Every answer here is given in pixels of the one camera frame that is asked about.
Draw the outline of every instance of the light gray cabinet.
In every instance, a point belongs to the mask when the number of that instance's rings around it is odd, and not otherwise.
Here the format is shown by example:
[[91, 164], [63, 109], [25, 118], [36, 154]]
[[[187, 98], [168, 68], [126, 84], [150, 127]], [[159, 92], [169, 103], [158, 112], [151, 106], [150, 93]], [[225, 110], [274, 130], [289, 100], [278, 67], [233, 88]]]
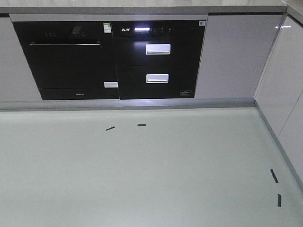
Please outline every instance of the light gray cabinet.
[[281, 28], [256, 101], [276, 136], [303, 88], [303, 28], [287, 18]]
[[263, 72], [256, 101], [303, 180], [303, 27], [287, 17]]
[[10, 18], [0, 17], [0, 102], [41, 101]]
[[196, 98], [253, 97], [282, 15], [210, 15]]
[[303, 181], [303, 95], [300, 96], [278, 138]]

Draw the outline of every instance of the drawer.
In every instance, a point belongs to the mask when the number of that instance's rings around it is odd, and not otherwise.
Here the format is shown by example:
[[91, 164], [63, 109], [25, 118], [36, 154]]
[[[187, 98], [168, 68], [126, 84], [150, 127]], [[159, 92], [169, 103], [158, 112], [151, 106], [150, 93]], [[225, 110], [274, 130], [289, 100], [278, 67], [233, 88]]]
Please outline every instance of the drawer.
[[116, 64], [198, 64], [202, 37], [114, 39]]
[[119, 99], [118, 88], [39, 89], [43, 100]]
[[118, 65], [120, 99], [193, 98], [197, 67], [194, 65]]

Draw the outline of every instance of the floor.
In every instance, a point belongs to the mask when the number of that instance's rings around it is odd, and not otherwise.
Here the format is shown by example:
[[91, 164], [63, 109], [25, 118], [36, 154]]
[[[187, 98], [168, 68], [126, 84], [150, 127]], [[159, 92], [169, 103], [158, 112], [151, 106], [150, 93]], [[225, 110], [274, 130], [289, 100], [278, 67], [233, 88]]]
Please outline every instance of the floor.
[[0, 195], [1, 227], [303, 226], [255, 108], [2, 112]]

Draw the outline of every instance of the kitchen cabinet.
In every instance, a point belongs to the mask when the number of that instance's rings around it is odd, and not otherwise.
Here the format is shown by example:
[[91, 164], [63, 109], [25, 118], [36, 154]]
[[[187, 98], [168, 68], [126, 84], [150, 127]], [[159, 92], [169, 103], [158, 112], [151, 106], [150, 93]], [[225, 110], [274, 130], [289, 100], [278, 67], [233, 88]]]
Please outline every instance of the kitchen cabinet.
[[209, 15], [196, 98], [253, 97], [282, 15]]
[[303, 95], [301, 94], [293, 111], [278, 137], [288, 158], [303, 181]]
[[9, 17], [0, 17], [0, 102], [42, 98]]
[[256, 101], [276, 136], [303, 88], [303, 28], [288, 17], [282, 25]]

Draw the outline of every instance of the label sticker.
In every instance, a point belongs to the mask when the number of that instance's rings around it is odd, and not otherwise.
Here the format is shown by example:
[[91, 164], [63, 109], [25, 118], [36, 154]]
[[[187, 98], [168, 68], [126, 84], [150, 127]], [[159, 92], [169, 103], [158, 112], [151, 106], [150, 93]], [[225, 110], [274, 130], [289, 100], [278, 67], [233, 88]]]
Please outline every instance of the label sticker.
[[199, 21], [199, 26], [205, 26], [205, 25], [206, 25], [206, 20]]
[[104, 33], [112, 33], [110, 22], [103, 23]]
[[104, 82], [104, 88], [118, 87], [118, 82]]

